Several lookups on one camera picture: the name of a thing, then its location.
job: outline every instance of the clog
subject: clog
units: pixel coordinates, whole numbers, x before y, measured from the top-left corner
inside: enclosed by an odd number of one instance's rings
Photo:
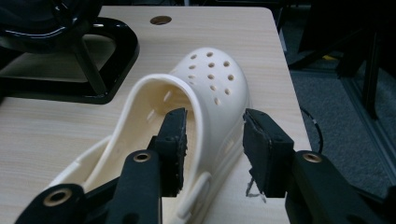
[[[180,107],[188,110],[185,182],[176,198],[163,198],[163,222],[202,222],[243,152],[243,114],[251,107],[242,69],[219,49],[194,50],[169,74],[139,79],[114,133],[77,158],[50,185],[77,183],[89,191],[117,177],[126,156],[147,148],[164,115]]]

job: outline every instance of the desk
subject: desk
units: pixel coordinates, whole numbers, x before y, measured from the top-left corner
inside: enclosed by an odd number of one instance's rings
[[[13,223],[71,161],[112,134],[125,98],[139,78],[169,72],[187,53],[200,47],[230,54],[246,74],[253,107],[269,114],[295,141],[296,150],[310,149],[268,9],[103,7],[101,16],[126,22],[140,43],[139,57],[112,102],[84,105],[17,98],[1,102],[0,223]],[[156,16],[172,20],[153,25],[150,20]],[[209,209],[205,223],[288,222],[284,200],[267,199],[264,203],[260,197],[245,197],[249,169],[247,158],[242,156]]]

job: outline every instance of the cable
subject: cable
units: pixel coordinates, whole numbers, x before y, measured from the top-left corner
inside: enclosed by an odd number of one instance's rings
[[[322,150],[323,150],[323,135],[322,135],[322,133],[321,133],[321,130],[320,130],[320,127],[319,127],[319,125],[318,125],[318,123],[317,123],[317,121],[314,119],[314,117],[312,117],[312,115],[306,110],[306,109],[304,109],[303,107],[301,107],[300,106],[300,109],[310,118],[310,119],[312,119],[312,122],[314,123],[314,125],[315,125],[315,128],[317,128],[317,131],[318,131],[318,137],[319,137],[319,150],[318,150],[318,153],[322,153]]]

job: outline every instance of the shoe ventilation hole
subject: shoe ventilation hole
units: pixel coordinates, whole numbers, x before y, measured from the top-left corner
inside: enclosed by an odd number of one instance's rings
[[[164,101],[164,102],[168,102],[169,99],[171,98],[171,96],[172,96],[172,92],[171,92],[171,91],[167,92],[167,93],[165,94],[165,96],[163,97],[163,101]]]
[[[154,111],[154,110],[151,110],[151,111],[148,113],[148,116],[146,117],[146,121],[150,122],[150,121],[154,118],[154,114],[155,114],[155,111]]]

